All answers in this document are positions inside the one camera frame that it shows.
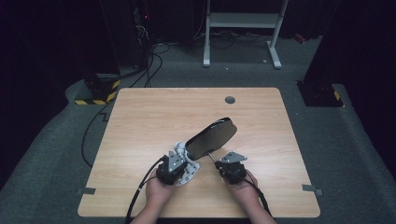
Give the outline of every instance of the wooden table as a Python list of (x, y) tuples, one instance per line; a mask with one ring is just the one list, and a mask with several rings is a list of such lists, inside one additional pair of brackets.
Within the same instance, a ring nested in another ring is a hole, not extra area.
[[(232, 96), (235, 103), (227, 104)], [(274, 217), (320, 214), (282, 97), (275, 88), (122, 89), (97, 153), (78, 213), (83, 217), (124, 217), (149, 167), (175, 142), (187, 142), (211, 122), (229, 117), (235, 136), (213, 156), (228, 151), (259, 181)], [(208, 157), (187, 185), (177, 187), (160, 217), (245, 217)], [(143, 208), (145, 189), (132, 216)]]

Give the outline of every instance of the white metal stand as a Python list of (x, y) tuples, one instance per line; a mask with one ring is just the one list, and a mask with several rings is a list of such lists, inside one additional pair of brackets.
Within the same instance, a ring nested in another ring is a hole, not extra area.
[(207, 0), (206, 31), (204, 48), (204, 67), (210, 66), (210, 28), (211, 27), (245, 27), (245, 28), (273, 28), (272, 40), (267, 41), (267, 46), (274, 62), (274, 67), (282, 67), (277, 56), (275, 43), (285, 16), (289, 0), (283, 0), (279, 13), (211, 13), (210, 0)]

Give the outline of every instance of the white cloth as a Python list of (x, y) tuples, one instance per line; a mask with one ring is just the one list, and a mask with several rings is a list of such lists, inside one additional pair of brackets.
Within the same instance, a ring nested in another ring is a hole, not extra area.
[(192, 161), (188, 157), (188, 151), (186, 150), (186, 144), (182, 142), (176, 142), (174, 146), (176, 154), (187, 162), (187, 166), (184, 169), (184, 175), (177, 181), (177, 185), (187, 184), (201, 168), (201, 164), (197, 161)]

